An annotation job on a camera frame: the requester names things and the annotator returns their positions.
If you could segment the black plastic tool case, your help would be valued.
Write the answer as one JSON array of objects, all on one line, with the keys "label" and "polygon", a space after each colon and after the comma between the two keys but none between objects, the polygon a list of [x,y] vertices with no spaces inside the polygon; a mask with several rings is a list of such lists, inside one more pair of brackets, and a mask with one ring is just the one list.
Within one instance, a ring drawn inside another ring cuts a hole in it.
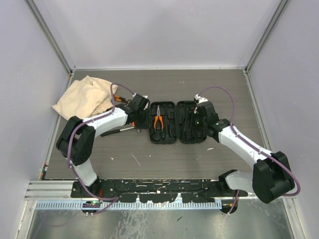
[{"label": "black plastic tool case", "polygon": [[[157,106],[163,116],[164,128],[154,129]],[[150,127],[149,137],[154,144],[173,144],[177,140],[184,144],[202,143],[207,139],[204,131],[194,126],[194,110],[196,103],[193,101],[179,101],[177,104],[171,101],[153,102],[149,108]]]}]

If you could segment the orange black needle nose pliers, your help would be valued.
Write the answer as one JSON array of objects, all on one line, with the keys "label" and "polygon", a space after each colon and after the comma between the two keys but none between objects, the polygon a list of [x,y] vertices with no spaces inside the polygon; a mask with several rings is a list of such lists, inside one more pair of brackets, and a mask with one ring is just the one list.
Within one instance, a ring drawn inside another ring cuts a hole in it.
[{"label": "orange black needle nose pliers", "polygon": [[157,106],[157,115],[155,116],[155,121],[154,121],[154,129],[157,129],[157,124],[160,122],[160,129],[163,130],[164,128],[164,123],[163,123],[163,116],[160,114],[160,106]]}]

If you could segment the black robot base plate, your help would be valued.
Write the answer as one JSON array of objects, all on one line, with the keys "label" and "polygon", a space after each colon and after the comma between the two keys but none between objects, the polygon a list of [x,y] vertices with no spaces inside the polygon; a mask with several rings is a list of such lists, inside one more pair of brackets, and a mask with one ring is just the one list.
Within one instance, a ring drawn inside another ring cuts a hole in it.
[{"label": "black robot base plate", "polygon": [[107,179],[89,187],[91,193],[103,198],[119,197],[122,203],[174,202],[178,196],[183,203],[214,202],[216,197],[234,197],[235,190],[223,189],[212,179]]}]

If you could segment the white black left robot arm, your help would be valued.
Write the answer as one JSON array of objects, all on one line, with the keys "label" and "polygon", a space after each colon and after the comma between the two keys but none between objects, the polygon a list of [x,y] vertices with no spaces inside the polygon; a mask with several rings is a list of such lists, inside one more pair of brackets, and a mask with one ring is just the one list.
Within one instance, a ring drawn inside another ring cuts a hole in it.
[{"label": "white black left robot arm", "polygon": [[118,104],[105,113],[95,117],[80,119],[71,117],[57,140],[56,148],[67,159],[82,192],[88,197],[95,197],[101,190],[100,180],[90,162],[95,138],[114,128],[147,121],[146,110],[150,101],[139,94],[127,104]]}]

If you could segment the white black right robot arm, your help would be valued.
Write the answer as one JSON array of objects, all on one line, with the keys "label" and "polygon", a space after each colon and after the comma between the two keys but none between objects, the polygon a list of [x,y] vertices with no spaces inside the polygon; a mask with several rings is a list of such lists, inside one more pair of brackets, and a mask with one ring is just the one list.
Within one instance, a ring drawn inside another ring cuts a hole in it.
[{"label": "white black right robot arm", "polygon": [[268,204],[295,188],[296,181],[284,153],[266,150],[239,132],[229,120],[220,119],[206,98],[197,97],[194,102],[193,125],[231,149],[252,168],[252,173],[233,169],[220,175],[218,189],[222,195],[230,196],[240,190],[253,193]]}]

